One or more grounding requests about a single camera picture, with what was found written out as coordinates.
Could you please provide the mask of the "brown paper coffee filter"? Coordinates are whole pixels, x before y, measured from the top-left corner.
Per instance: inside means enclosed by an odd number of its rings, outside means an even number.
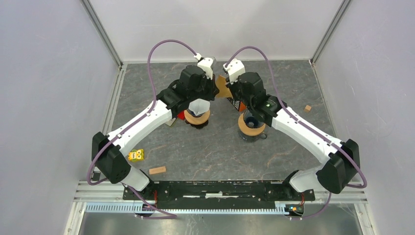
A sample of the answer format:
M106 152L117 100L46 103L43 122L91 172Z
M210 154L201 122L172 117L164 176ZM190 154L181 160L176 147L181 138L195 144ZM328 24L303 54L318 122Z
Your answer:
M233 98L224 76L219 75L215 80L215 85L219 90L219 93L215 96L216 98Z

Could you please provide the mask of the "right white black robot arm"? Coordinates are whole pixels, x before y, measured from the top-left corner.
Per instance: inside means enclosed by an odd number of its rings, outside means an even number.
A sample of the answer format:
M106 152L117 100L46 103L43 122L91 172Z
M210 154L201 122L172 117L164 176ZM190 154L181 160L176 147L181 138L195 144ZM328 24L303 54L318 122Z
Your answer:
M339 194L350 186L359 166L359 148L355 141L330 136L301 118L278 96L266 92L256 72L228 76L225 85L255 119L288 135L320 162L317 167L296 171L287 178L288 183L282 187L287 199L295 200L303 191L319 187Z

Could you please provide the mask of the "dark brown dripper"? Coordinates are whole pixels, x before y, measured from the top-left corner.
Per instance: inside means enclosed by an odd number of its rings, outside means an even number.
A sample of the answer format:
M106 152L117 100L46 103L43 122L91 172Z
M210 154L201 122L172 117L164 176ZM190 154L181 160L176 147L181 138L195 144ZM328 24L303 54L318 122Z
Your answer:
M190 124L191 127L196 128L196 129L203 129L204 127L206 127L208 125L208 121L202 124Z

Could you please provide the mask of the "orange coffee filter box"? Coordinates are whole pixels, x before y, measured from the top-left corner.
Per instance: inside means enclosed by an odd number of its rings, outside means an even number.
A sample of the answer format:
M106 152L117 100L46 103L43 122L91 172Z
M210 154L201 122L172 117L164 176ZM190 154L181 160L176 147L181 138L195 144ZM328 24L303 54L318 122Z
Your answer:
M243 112L246 110L246 105L241 102L240 100L235 100L231 97L228 97L227 100L231 103L231 105L239 112Z

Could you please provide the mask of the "white paper coffee filter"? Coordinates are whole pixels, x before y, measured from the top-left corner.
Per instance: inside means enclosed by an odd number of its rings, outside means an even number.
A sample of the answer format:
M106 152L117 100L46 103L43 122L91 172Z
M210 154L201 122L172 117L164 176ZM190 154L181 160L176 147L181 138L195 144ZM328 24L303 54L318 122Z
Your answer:
M187 111L194 117L199 117L210 110L210 102L197 99L189 104Z

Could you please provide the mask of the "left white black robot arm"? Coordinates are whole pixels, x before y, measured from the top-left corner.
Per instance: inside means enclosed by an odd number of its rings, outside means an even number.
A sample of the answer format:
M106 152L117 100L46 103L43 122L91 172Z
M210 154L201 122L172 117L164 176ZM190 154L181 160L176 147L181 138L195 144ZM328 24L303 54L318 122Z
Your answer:
M150 178L127 162L125 157L156 128L189 108L191 102L211 101L219 93L212 69L189 65L179 79L160 91L156 100L140 114L106 135L96 133L92 138L92 165L112 184L123 183L135 189L141 199L154 193Z

